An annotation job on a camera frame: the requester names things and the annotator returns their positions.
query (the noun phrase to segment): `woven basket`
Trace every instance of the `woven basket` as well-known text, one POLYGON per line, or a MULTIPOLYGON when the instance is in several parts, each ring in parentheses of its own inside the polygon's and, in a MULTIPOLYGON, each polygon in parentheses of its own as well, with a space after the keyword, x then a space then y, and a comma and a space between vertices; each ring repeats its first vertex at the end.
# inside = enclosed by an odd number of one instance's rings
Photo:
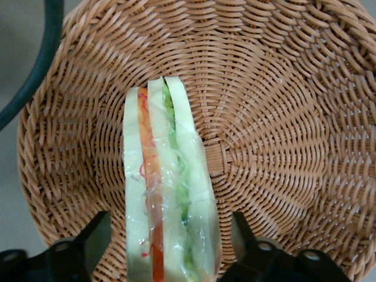
POLYGON ((376 21, 357 0, 83 1, 19 122, 19 171, 43 240, 112 212, 94 273, 126 281, 125 96, 180 76, 206 147, 224 247, 243 211, 288 253, 360 281, 376 251, 376 21))

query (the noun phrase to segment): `gray floor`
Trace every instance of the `gray floor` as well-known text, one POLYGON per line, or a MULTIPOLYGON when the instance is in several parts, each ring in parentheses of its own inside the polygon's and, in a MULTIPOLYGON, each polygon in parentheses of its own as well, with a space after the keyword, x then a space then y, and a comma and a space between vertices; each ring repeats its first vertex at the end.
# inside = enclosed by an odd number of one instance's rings
MULTIPOLYGON (((66 11, 80 1, 66 0, 66 11)), ((362 0, 376 17, 374 0, 362 0)), ((11 99, 31 69, 43 31, 42 0, 0 0, 0 109, 11 99)), ((0 132, 0 251, 25 249, 34 256, 45 249, 29 215, 18 181, 16 127, 0 132)), ((376 269, 364 282, 376 281, 376 269)))

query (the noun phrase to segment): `black hose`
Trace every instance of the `black hose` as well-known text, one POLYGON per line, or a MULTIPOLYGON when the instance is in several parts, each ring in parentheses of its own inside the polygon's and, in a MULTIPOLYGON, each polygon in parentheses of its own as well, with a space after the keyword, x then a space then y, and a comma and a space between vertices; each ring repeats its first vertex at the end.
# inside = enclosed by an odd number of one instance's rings
POLYGON ((43 82, 58 50, 64 17, 63 0, 45 0, 45 29, 36 62, 20 90, 0 112, 0 131, 30 101, 43 82))

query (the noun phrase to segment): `red pepper strip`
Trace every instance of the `red pepper strip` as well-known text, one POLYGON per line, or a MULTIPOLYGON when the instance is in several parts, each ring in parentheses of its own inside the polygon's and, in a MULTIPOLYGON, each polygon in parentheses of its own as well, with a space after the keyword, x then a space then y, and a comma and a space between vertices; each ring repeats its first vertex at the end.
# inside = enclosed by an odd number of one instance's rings
POLYGON ((146 205, 149 212, 150 255, 152 257, 153 282, 164 282, 163 225, 162 225, 162 184, 157 149, 153 141, 147 106, 147 89, 139 88, 137 116, 139 120, 142 157, 146 179, 146 205))

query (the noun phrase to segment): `wrapped sandwich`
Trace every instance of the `wrapped sandwich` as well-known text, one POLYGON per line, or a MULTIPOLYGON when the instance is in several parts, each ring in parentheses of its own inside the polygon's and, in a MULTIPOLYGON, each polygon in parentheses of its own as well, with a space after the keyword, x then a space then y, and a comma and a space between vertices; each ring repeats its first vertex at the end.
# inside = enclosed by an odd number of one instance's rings
POLYGON ((131 88, 123 127, 127 280, 215 281, 216 202, 179 78, 131 88))

